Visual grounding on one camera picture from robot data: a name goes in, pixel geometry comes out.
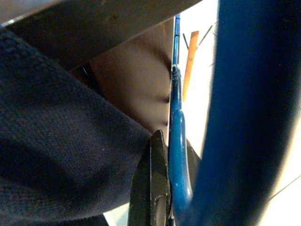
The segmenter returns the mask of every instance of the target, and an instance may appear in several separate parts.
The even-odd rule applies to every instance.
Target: wooden board
[[[187,98],[187,91],[189,87],[194,56],[197,51],[197,41],[198,41],[198,31],[192,32],[189,49],[188,49],[188,56],[187,56],[187,63],[186,63],[186,70],[185,70],[185,77],[184,77],[184,84],[183,84],[183,101],[185,101]]]
[[[0,23],[70,70],[200,0],[30,0],[24,7],[19,1],[0,0]]]
[[[174,20],[90,61],[104,96],[151,132],[166,139]]]

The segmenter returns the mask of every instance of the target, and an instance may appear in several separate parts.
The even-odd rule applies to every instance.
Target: fabric
[[[0,29],[0,225],[88,218],[127,202],[149,137]]]

